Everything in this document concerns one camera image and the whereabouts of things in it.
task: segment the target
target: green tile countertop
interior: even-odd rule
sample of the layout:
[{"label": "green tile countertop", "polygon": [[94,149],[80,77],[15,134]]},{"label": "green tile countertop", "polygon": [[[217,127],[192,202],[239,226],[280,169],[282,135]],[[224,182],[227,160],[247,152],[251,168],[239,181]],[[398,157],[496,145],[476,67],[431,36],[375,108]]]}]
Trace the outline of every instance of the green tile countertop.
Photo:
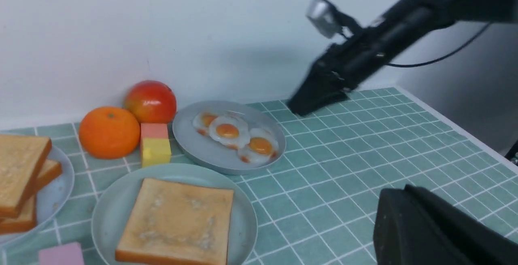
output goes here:
[{"label": "green tile countertop", "polygon": [[[407,183],[430,189],[518,242],[518,177],[510,163],[396,88],[351,97],[306,118],[291,114],[282,101],[250,104],[279,122],[287,150],[267,170],[229,176],[250,197],[259,221],[247,264],[374,265],[379,192]],[[92,158],[78,143],[77,127],[15,130],[52,137],[72,161],[76,184],[55,221],[28,243],[2,252],[0,265],[36,263],[39,250],[74,241],[87,265],[102,264],[90,235],[93,208],[110,184],[140,168],[139,155]],[[170,141],[171,162],[191,163]]]}]

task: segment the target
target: black robotic arm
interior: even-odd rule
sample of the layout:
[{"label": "black robotic arm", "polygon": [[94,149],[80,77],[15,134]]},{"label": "black robotic arm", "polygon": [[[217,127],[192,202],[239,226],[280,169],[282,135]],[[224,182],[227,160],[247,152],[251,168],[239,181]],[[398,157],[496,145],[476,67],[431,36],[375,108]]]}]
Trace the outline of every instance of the black robotic arm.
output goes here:
[{"label": "black robotic arm", "polygon": [[326,0],[313,0],[306,16],[327,38],[342,27],[353,35],[313,62],[287,103],[300,116],[347,100],[348,92],[431,31],[457,21],[518,21],[518,0],[399,0],[366,28]]}]

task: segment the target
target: pink block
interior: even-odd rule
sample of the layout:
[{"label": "pink block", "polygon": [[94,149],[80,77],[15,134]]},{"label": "pink block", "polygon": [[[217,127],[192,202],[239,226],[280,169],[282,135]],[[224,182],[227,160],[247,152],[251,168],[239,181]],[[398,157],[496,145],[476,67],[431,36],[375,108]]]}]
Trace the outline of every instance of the pink block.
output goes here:
[{"label": "pink block", "polygon": [[169,138],[166,123],[141,123],[140,138]]},{"label": "pink block", "polygon": [[85,265],[81,244],[74,242],[40,250],[40,265]]}]

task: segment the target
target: gray plate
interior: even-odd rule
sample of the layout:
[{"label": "gray plate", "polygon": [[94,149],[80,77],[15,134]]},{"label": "gray plate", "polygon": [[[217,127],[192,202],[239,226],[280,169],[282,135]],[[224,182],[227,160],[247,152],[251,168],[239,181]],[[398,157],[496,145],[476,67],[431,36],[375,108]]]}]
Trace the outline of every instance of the gray plate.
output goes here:
[{"label": "gray plate", "polygon": [[41,189],[36,196],[38,225],[26,233],[0,235],[0,248],[12,247],[33,237],[54,219],[57,212],[63,208],[65,202],[70,198],[74,187],[72,163],[66,154],[57,147],[52,147],[47,159],[61,162],[63,173]]},{"label": "gray plate", "polygon": [[257,217],[245,193],[226,176],[210,169],[190,164],[162,164],[138,169],[120,178],[100,197],[92,216],[92,238],[106,264],[130,264],[115,261],[115,248],[124,232],[144,178],[233,189],[228,265],[244,263],[257,239]]},{"label": "gray plate", "polygon": [[[279,152],[275,158],[264,164],[244,163],[236,151],[228,149],[216,141],[198,134],[192,125],[194,117],[200,112],[235,112],[247,123],[249,128],[263,127],[274,134],[279,142]],[[277,123],[259,110],[229,101],[202,101],[180,110],[172,122],[172,132],[179,147],[193,162],[223,174],[244,175],[264,169],[277,161],[286,149],[286,138]]]}]

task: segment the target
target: butter block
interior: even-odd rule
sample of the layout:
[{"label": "butter block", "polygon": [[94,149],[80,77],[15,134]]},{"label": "butter block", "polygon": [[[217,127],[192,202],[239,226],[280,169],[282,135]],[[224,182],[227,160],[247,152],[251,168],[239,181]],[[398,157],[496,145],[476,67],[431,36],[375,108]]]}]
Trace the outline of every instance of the butter block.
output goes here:
[{"label": "butter block", "polygon": [[85,265],[81,244],[74,242],[40,250],[40,265]]},{"label": "butter block", "polygon": [[169,138],[166,123],[141,123],[140,138]]},{"label": "butter block", "polygon": [[166,138],[143,138],[140,155],[142,168],[169,163],[171,160],[170,142]]}]

